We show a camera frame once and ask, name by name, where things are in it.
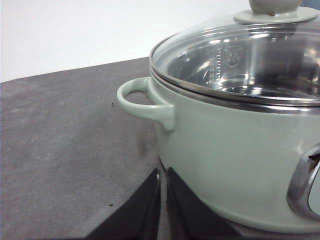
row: glass lid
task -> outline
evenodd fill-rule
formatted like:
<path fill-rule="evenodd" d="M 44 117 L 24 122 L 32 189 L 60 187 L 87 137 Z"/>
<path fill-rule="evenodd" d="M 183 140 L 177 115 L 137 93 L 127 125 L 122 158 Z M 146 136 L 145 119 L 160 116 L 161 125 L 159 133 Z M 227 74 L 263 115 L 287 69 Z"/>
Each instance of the glass lid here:
<path fill-rule="evenodd" d="M 207 96 L 320 106 L 320 17 L 288 23 L 210 20 L 159 43 L 150 65 L 161 79 Z"/>

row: lid rim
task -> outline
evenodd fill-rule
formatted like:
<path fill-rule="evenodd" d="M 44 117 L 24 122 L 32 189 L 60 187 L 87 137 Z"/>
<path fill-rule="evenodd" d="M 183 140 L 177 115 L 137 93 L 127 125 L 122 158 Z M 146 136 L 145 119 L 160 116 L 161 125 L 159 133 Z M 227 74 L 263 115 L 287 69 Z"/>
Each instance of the lid rim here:
<path fill-rule="evenodd" d="M 219 98 L 215 96 L 204 95 L 198 92 L 194 92 L 182 87 L 179 87 L 171 82 L 163 79 L 157 75 L 150 66 L 150 74 L 156 82 L 163 85 L 165 88 L 187 98 L 191 98 L 206 104 L 213 104 L 220 107 L 259 112 L 259 113 L 275 113 L 275 114 L 287 114 L 287 115 L 320 115 L 319 106 L 283 106 L 283 105 L 267 105 L 257 104 L 245 101 L 235 101 L 225 98 Z"/>

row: white wall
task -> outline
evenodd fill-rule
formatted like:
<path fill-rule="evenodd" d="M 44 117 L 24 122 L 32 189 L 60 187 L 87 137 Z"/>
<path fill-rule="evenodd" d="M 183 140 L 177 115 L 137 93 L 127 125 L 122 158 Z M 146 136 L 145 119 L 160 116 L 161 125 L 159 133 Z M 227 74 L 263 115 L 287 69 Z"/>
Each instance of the white wall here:
<path fill-rule="evenodd" d="M 1 81 L 147 57 L 248 0 L 2 0 Z"/>

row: metal handle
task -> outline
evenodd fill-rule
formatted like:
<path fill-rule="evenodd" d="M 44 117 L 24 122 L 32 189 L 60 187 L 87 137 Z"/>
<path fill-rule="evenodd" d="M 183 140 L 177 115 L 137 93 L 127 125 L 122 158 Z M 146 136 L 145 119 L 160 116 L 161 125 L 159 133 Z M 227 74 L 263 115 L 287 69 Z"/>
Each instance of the metal handle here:
<path fill-rule="evenodd" d="M 132 93 L 143 93 L 156 105 L 137 104 L 127 101 L 125 97 Z M 120 107 L 127 113 L 139 118 L 159 122 L 168 131 L 175 129 L 174 106 L 159 96 L 150 76 L 136 78 L 124 83 L 119 87 L 116 96 Z"/>

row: stainless steel rim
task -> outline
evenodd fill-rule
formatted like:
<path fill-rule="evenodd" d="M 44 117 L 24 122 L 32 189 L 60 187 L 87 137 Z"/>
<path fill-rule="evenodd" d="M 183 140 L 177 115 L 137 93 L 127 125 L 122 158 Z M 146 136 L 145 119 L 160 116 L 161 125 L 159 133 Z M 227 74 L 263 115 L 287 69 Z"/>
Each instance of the stainless steel rim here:
<path fill-rule="evenodd" d="M 204 94 L 199 94 L 182 87 L 179 87 L 175 84 L 170 83 L 169 81 L 160 77 L 150 66 L 151 76 L 161 85 L 168 88 L 169 90 L 174 91 L 177 94 L 191 98 L 197 101 L 201 101 L 207 104 L 213 104 L 221 107 L 245 110 L 251 112 L 260 112 L 260 113 L 276 113 L 276 114 L 290 114 L 290 115 L 320 115 L 320 107 L 296 107 L 296 106 L 280 106 L 280 105 L 265 105 L 265 104 L 255 104 L 244 101 L 234 101 L 223 99 L 219 97 L 208 96 Z"/>
<path fill-rule="evenodd" d="M 184 90 L 188 90 L 191 91 L 193 93 L 198 93 L 199 95 L 202 96 L 208 96 L 210 98 L 218 98 L 221 100 L 226 100 L 226 101 L 235 101 L 235 102 L 241 102 L 244 104 L 252 104 L 252 105 L 265 105 L 265 106 L 275 106 L 275 107 L 283 107 L 284 108 L 288 108 L 288 107 L 294 107 L 293 109 L 303 109 L 305 112 L 315 112 L 314 108 L 320 108 L 320 103 L 319 101 L 315 101 L 315 102 L 310 102 L 309 100 L 280 100 L 280 99 L 267 99 L 267 98 L 257 98 L 254 96 L 244 96 L 241 93 L 237 93 L 237 92 L 224 92 L 224 91 L 217 91 L 215 89 L 211 89 L 209 87 L 205 87 L 205 86 L 201 86 L 195 83 L 191 83 L 185 80 L 181 80 L 172 76 L 169 76 L 163 72 L 159 72 L 157 71 L 157 68 L 155 67 L 155 65 L 153 64 L 152 61 L 152 56 L 153 53 L 155 52 L 155 50 L 165 41 L 167 41 L 168 39 L 170 39 L 172 36 L 162 40 L 161 42 L 159 42 L 150 52 L 149 55 L 149 65 L 150 65 L 150 69 L 151 72 L 153 73 L 153 75 L 157 76 L 159 79 L 159 82 L 161 82 L 163 85 L 167 85 L 169 86 L 169 83 L 176 86 L 177 88 L 174 88 L 173 86 L 170 86 L 170 88 L 177 93 L 182 94 L 183 91 L 181 91 L 181 89 Z M 203 101 L 204 102 L 204 98 L 202 96 L 198 96 L 198 97 L 193 97 L 194 99 L 197 99 L 199 101 Z"/>

